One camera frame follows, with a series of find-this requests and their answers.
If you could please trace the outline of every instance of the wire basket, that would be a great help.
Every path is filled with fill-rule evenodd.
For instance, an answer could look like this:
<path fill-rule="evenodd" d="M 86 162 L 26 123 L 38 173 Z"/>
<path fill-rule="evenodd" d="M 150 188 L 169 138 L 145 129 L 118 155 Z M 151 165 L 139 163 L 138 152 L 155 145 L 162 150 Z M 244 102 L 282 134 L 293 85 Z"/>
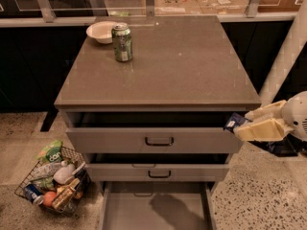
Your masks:
<path fill-rule="evenodd" d="M 70 159 L 76 165 L 76 167 L 79 167 L 84 162 L 82 155 L 78 152 L 75 152 L 73 149 L 62 147 L 61 148 L 61 155 L 64 159 Z M 38 168 L 42 165 L 43 165 L 43 163 L 41 163 L 40 161 L 37 162 L 37 164 L 28 173 L 28 175 L 24 178 L 24 180 L 18 185 L 18 187 L 16 188 L 16 190 L 14 192 L 17 196 L 20 196 L 22 198 L 27 199 L 27 197 L 25 197 L 25 195 L 24 195 L 24 188 L 29 183 L 31 183 L 31 181 L 33 179 L 35 179 L 35 177 L 34 177 L 35 168 Z M 67 205 L 61 210 L 55 210 L 51 207 L 46 207 L 42 204 L 40 204 L 39 206 L 42 207 L 42 208 L 45 208 L 49 211 L 55 212 L 55 213 L 71 215 L 72 213 L 75 212 L 77 205 L 80 201 L 79 199 L 77 199 L 78 198 L 77 194 L 79 194 L 80 192 L 85 193 L 89 183 L 90 183 L 90 178 L 88 176 L 88 173 L 86 172 L 85 175 L 83 176 L 83 178 L 81 179 L 81 182 L 79 183 L 78 187 L 76 188 L 75 193 L 72 195 L 72 197 L 69 200 L 69 202 L 67 203 Z"/>

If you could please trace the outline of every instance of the drawer handle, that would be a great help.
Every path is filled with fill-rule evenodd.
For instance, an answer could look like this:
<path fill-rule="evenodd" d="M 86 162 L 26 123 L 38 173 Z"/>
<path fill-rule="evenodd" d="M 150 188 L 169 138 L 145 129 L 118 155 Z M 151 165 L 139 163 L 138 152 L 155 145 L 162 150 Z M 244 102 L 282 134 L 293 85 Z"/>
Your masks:
<path fill-rule="evenodd" d="M 169 171 L 168 175 L 160 175 L 160 176 L 156 176 L 156 175 L 152 175 L 151 171 L 148 171 L 148 177 L 152 178 L 152 179 L 166 179 L 166 178 L 170 178 L 171 177 L 172 172 Z"/>
<path fill-rule="evenodd" d="M 174 143 L 174 137 L 170 138 L 169 143 L 151 143 L 149 139 L 150 138 L 145 137 L 145 143 L 147 146 L 151 146 L 151 147 L 170 147 Z"/>
<path fill-rule="evenodd" d="M 154 168 L 155 164 L 132 164 L 134 168 Z"/>
<path fill-rule="evenodd" d="M 148 197 L 148 196 L 153 196 L 154 193 L 134 193 L 134 196 L 138 196 L 138 197 Z"/>

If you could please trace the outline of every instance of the drawer front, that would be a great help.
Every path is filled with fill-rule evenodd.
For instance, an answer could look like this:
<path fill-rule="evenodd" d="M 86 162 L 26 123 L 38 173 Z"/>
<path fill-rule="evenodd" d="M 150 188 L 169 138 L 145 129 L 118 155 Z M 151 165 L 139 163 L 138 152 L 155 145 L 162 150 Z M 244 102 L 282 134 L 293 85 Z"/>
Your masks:
<path fill-rule="evenodd" d="M 68 128 L 81 153 L 236 153 L 242 143 L 221 127 Z"/>
<path fill-rule="evenodd" d="M 93 181 L 222 181 L 228 165 L 88 164 Z"/>

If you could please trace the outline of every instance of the white pole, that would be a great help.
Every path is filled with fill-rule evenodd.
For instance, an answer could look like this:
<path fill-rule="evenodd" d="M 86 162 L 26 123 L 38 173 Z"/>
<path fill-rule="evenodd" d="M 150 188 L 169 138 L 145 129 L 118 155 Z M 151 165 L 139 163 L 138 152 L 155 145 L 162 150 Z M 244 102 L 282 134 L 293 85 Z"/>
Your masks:
<path fill-rule="evenodd" d="M 262 106 L 272 103 L 306 41 L 307 0 L 304 0 L 259 93 Z"/>

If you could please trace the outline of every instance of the terrazzo floor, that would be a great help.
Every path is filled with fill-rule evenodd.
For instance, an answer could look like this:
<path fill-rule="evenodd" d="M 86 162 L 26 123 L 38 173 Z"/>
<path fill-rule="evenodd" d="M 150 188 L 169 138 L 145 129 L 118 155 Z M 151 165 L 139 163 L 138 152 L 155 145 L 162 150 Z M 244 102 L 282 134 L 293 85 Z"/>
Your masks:
<path fill-rule="evenodd" d="M 94 183 L 71 217 L 43 211 L 14 194 L 44 146 L 60 139 L 72 148 L 60 115 L 48 132 L 40 132 L 45 115 L 0 114 L 0 229 L 96 229 L 103 197 Z M 279 158 L 245 143 L 212 196 L 217 229 L 307 229 L 306 178 L 304 155 Z"/>

